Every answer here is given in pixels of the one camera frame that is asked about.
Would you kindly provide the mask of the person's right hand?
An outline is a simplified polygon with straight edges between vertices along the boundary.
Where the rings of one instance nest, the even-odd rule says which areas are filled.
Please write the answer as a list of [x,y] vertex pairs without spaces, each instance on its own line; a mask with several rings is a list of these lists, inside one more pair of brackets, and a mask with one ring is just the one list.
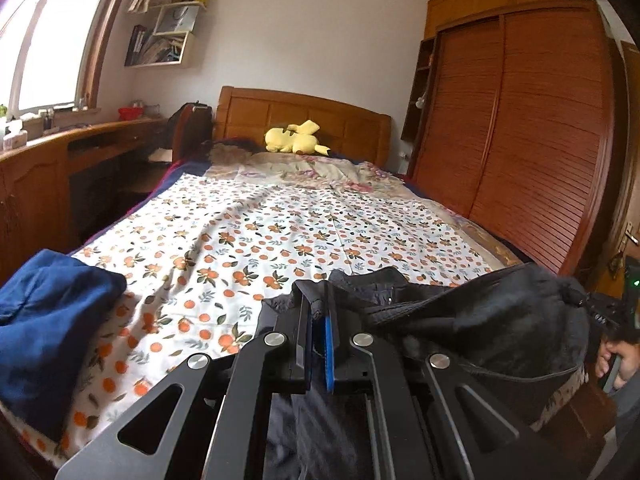
[[608,374],[612,362],[616,356],[622,359],[618,372],[613,375],[613,389],[623,388],[631,377],[638,372],[639,369],[639,345],[628,344],[626,341],[612,341],[602,339],[596,359],[597,378],[602,378]]

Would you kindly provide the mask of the grey right sleeve forearm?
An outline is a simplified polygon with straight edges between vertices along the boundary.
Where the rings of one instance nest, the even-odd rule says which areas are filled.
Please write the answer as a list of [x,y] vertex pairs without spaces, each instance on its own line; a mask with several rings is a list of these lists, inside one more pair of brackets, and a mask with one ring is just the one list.
[[640,411],[640,377],[634,374],[622,388],[614,390],[610,397],[616,405],[616,442],[621,444],[634,426]]

